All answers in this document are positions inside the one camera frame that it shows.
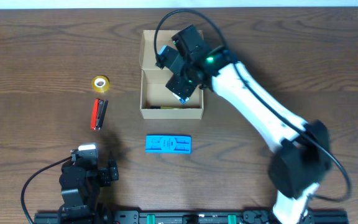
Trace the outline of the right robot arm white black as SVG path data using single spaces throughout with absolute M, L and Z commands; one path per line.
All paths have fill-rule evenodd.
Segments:
M 273 152 L 268 176 L 278 190 L 273 215 L 280 223 L 298 223 L 308 199 L 332 167 L 320 148 L 328 146 L 328 130 L 320 121 L 308 123 L 265 91 L 245 65 L 225 46 L 212 49 L 195 26 L 172 36 L 157 58 L 172 73 L 166 87 L 182 99 L 198 86 L 233 105 L 258 131 Z

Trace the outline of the blue whiteboard duster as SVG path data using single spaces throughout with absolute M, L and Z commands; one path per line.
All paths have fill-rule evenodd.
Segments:
M 145 152 L 159 154 L 190 154 L 191 136 L 146 135 Z

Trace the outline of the small blue white box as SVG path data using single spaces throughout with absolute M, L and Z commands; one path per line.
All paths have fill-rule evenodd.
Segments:
M 187 101 L 190 100 L 189 97 L 182 98 L 182 97 L 180 97 L 180 96 L 178 96 L 178 95 L 176 95 L 176 94 L 173 94 L 173 95 L 174 95 L 174 97 L 175 97 L 181 104 L 183 104 L 183 105 L 184 105 Z

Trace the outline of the yellow blue highlighter marker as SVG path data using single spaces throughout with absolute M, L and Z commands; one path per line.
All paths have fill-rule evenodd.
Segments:
M 153 110 L 178 110 L 178 109 L 182 109 L 182 108 L 171 107 L 171 106 L 150 106 L 150 109 L 153 109 Z

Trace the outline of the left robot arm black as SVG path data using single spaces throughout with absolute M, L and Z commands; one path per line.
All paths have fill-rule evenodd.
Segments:
M 106 167 L 98 167 L 96 156 L 72 155 L 62 165 L 59 178 L 63 205 L 58 209 L 58 223 L 114 223 L 114 215 L 107 205 L 98 202 L 102 187 L 109 187 L 119 179 L 117 163 L 108 160 Z

